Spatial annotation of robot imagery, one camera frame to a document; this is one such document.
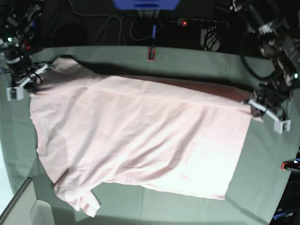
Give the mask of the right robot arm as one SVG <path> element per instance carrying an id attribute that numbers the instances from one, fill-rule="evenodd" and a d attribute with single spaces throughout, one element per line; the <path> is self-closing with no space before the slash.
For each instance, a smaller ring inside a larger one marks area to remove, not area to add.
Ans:
<path id="1" fill-rule="evenodd" d="M 7 65 L 0 74 L 7 83 L 8 101 L 23 99 L 25 91 L 36 92 L 43 83 L 41 74 L 53 69 L 52 64 L 33 59 L 43 50 L 36 22 L 44 6 L 43 0 L 14 0 L 0 7 L 0 58 Z"/>

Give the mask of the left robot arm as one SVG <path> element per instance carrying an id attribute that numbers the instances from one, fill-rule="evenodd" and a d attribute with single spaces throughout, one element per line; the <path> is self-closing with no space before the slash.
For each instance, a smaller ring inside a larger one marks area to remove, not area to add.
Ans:
<path id="1" fill-rule="evenodd" d="M 274 131 L 281 134 L 291 129 L 288 118 L 293 92 L 300 87 L 300 52 L 288 35 L 278 5 L 272 0 L 221 0 L 216 8 L 226 13 L 235 13 L 244 23 L 245 31 L 241 37 L 240 50 L 243 51 L 250 34 L 256 35 L 262 56 L 272 63 L 274 72 L 259 76 L 247 63 L 242 52 L 239 57 L 243 67 L 257 80 L 261 81 L 254 96 L 245 101 L 254 117 L 268 115 L 274 121 Z"/>

